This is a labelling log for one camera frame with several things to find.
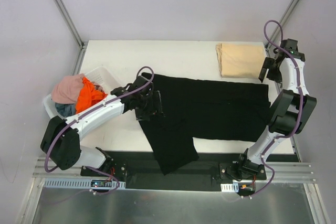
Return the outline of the black t shirt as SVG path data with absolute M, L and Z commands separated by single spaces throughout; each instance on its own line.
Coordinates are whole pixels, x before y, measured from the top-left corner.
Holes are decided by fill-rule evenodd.
M 156 74 L 163 115 L 140 121 L 163 175 L 198 160 L 194 138 L 256 142 L 266 128 L 269 86 Z

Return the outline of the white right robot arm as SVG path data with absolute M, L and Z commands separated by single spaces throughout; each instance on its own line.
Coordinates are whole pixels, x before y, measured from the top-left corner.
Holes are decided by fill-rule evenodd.
M 317 105 L 305 85 L 303 69 L 305 55 L 300 53 L 298 42 L 281 41 L 274 58 L 266 58 L 259 74 L 282 86 L 282 90 L 270 106 L 267 126 L 257 142 L 240 155 L 234 171 L 238 179 L 254 179 L 265 171 L 265 161 L 285 139 L 299 134 Z

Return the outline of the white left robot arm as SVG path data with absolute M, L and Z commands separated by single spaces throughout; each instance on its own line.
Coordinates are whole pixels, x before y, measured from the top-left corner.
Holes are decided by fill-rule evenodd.
M 149 120 L 153 115 L 163 115 L 161 94 L 154 88 L 152 79 L 137 76 L 126 87 L 113 89 L 98 104 L 78 115 L 65 119 L 54 116 L 50 119 L 40 148 L 47 155 L 45 171 L 50 173 L 48 161 L 57 168 L 92 168 L 99 176 L 106 176 L 113 166 L 112 158 L 99 147 L 89 148 L 80 144 L 91 131 L 112 118 L 135 111 L 138 121 Z

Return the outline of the folded beige t shirt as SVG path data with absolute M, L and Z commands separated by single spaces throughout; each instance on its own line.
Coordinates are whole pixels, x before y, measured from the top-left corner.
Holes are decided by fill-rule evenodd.
M 222 77 L 258 79 L 265 59 L 263 45 L 225 42 L 216 45 L 216 53 Z

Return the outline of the white plastic laundry basket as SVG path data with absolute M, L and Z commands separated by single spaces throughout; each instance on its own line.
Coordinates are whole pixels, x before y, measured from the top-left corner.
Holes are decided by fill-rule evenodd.
M 44 107 L 50 118 L 74 116 L 101 102 L 119 85 L 120 82 L 105 67 L 65 76 L 44 98 Z

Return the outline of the orange t shirt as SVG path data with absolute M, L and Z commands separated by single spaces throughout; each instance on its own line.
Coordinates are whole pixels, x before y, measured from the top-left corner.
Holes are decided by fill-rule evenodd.
M 76 103 L 76 114 L 79 114 L 107 97 L 103 87 L 91 82 L 86 77 L 82 80 L 83 87 L 80 90 Z

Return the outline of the grey blue t shirt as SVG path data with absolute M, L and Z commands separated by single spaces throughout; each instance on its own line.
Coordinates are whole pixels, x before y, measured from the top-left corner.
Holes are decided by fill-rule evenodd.
M 55 103 L 56 111 L 64 118 L 73 116 L 76 114 L 76 105 L 75 104 L 61 104 Z

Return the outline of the pink t shirt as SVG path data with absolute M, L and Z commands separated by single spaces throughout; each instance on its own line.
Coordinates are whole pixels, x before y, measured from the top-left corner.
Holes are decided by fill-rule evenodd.
M 55 103 L 75 104 L 83 88 L 84 74 L 65 76 L 51 92 L 51 99 Z

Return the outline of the right aluminium frame post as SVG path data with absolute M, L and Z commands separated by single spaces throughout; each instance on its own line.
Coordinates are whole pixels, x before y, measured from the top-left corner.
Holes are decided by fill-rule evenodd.
M 289 5 L 287 6 L 285 12 L 283 13 L 282 17 L 280 18 L 280 25 L 282 26 L 282 28 L 285 27 L 286 23 L 289 21 L 290 17 L 292 16 L 292 14 L 294 13 L 294 11 L 296 10 L 297 6 L 299 5 L 301 0 L 291 0 Z M 280 28 L 276 27 L 273 31 L 273 33 L 270 36 L 270 39 L 275 42 L 276 39 L 280 36 Z M 267 42 L 265 44 L 265 50 L 266 52 L 269 52 L 271 49 L 272 45 Z

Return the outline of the aluminium frame post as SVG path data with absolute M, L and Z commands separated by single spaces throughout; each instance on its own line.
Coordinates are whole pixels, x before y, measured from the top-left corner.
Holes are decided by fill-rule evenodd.
M 78 29 L 75 26 L 75 23 L 73 22 L 63 0 L 53 0 L 65 22 L 65 24 L 67 25 L 70 33 L 72 34 L 76 44 L 79 46 L 80 49 L 85 49 L 85 42 L 82 40 Z
M 282 26 L 282 28 L 285 27 L 286 23 L 289 21 L 290 17 L 292 16 L 292 14 L 294 13 L 294 11 L 296 10 L 297 6 L 299 5 L 301 0 L 291 0 L 289 5 L 287 6 L 285 12 L 283 13 L 282 17 L 280 18 L 280 25 Z M 275 42 L 276 39 L 280 36 L 280 28 L 276 27 L 273 31 L 273 33 L 270 36 L 270 39 Z M 265 44 L 265 50 L 266 52 L 269 52 L 271 49 L 272 45 L 267 42 Z

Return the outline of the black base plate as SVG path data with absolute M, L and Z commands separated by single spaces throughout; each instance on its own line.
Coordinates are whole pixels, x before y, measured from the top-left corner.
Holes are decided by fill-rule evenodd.
M 238 154 L 200 153 L 197 161 L 163 175 L 152 152 L 108 154 L 115 177 L 127 189 L 147 190 L 220 191 L 221 184 L 232 182 L 222 171 L 239 160 Z

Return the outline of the left aluminium frame post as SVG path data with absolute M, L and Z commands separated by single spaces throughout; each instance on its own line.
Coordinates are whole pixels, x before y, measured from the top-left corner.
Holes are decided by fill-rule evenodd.
M 70 33 L 72 34 L 76 44 L 79 46 L 80 49 L 85 49 L 85 42 L 82 40 L 78 29 L 75 26 L 75 23 L 73 22 L 63 0 L 53 0 L 65 22 L 65 24 L 67 25 Z

